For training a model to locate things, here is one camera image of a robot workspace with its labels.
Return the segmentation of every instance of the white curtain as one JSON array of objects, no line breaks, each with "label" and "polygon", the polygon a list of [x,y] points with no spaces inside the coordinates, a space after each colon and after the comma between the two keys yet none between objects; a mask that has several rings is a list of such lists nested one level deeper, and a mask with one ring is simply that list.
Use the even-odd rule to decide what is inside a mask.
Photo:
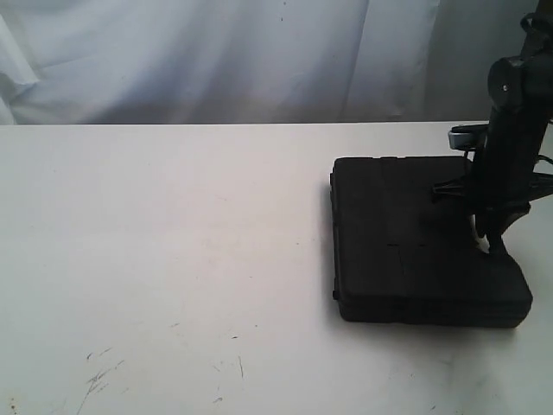
[{"label": "white curtain", "polygon": [[487,118],[537,0],[0,0],[0,123]]}]

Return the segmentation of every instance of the table surface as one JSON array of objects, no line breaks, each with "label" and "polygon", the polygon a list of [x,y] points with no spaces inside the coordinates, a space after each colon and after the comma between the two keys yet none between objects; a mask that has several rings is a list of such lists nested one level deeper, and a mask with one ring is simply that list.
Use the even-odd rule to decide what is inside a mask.
[{"label": "table surface", "polygon": [[0,128],[0,414],[548,412],[553,198],[505,238],[515,330],[331,298],[334,159],[454,154],[455,124]]}]

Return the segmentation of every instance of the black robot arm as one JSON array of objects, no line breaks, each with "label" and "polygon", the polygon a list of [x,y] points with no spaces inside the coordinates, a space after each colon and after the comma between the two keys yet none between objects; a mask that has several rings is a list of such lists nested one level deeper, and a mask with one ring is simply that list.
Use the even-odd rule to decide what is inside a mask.
[{"label": "black robot arm", "polygon": [[489,124],[459,126],[449,133],[451,148],[474,152],[472,163],[466,163],[463,177],[433,187],[435,200],[466,200],[490,253],[505,251],[501,235],[529,213],[530,201],[553,194],[553,176],[533,171],[553,115],[553,20],[530,14],[521,26],[535,46],[492,65]]}]

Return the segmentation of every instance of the white table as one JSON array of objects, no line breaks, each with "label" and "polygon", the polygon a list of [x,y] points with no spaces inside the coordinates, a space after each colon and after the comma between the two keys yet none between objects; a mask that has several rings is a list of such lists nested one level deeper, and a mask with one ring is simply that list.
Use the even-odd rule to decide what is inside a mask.
[{"label": "white table", "polygon": [[331,298],[334,159],[451,154],[454,124],[0,128],[0,414],[550,412],[553,198],[505,238],[516,330]]}]

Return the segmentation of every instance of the black case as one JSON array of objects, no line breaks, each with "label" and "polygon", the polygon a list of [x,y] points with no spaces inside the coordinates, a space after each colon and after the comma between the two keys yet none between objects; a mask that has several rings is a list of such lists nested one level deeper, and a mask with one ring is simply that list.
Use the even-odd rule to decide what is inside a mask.
[{"label": "black case", "polygon": [[334,298],[355,322],[515,327],[532,295],[513,258],[483,253],[464,204],[432,203],[462,157],[340,158],[331,175]]}]

